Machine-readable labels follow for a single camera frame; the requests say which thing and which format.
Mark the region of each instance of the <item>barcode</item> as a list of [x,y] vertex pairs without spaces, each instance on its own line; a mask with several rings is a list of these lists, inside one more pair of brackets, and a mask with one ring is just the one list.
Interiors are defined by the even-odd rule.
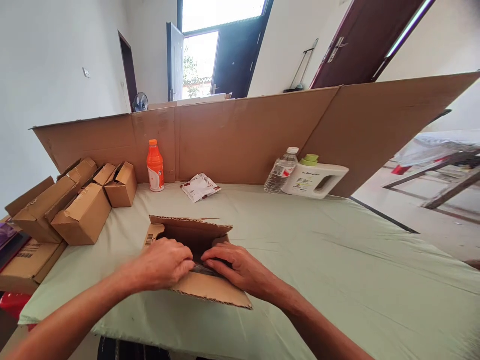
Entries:
[[26,254],[26,253],[19,253],[17,254],[17,258],[27,258],[27,259],[30,259],[31,257],[33,256],[33,254]]
[[150,246],[152,244],[153,239],[154,239],[154,235],[153,234],[148,234],[148,237],[146,238],[145,246]]
[[284,173],[284,167],[281,165],[275,165],[275,167],[273,168],[273,173],[275,175],[281,176]]

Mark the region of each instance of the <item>forearm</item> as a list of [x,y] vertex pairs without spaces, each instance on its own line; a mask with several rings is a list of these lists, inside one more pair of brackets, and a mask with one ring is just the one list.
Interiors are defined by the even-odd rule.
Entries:
[[290,319],[317,359],[372,360],[293,287],[279,286],[271,303]]
[[117,273],[82,292],[42,321],[9,360],[67,360],[93,326],[131,295]]

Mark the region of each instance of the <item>hand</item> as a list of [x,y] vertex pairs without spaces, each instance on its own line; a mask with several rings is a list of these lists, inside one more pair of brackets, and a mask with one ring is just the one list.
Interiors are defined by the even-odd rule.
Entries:
[[166,237],[152,242],[135,260],[120,268],[122,281],[133,293],[168,289],[195,267],[191,250]]
[[[229,268],[222,259],[231,263]],[[218,243],[201,257],[205,265],[226,277],[233,285],[261,300],[273,303],[289,286],[263,266],[246,249],[229,242]]]

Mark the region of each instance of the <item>orange bottle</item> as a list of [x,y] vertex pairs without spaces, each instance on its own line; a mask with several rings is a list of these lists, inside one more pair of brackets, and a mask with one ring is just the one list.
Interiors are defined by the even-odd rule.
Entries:
[[148,177],[150,178],[150,190],[155,193],[161,192],[165,188],[164,180],[164,158],[160,154],[157,140],[150,140],[150,149],[146,158],[148,168]]

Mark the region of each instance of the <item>white cloth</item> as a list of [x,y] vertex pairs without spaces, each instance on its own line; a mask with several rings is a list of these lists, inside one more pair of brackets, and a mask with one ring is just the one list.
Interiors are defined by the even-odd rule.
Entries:
[[[349,199],[314,200],[220,185],[192,203],[179,183],[139,186],[113,209],[93,246],[69,246],[21,313],[36,323],[137,256],[149,214],[233,225],[247,248],[375,359],[473,359],[480,345],[480,272]],[[112,309],[95,334],[209,359],[314,359],[287,317],[172,291],[143,292]]]
[[394,161],[403,167],[432,162],[460,151],[480,148],[480,129],[421,132],[400,150]]

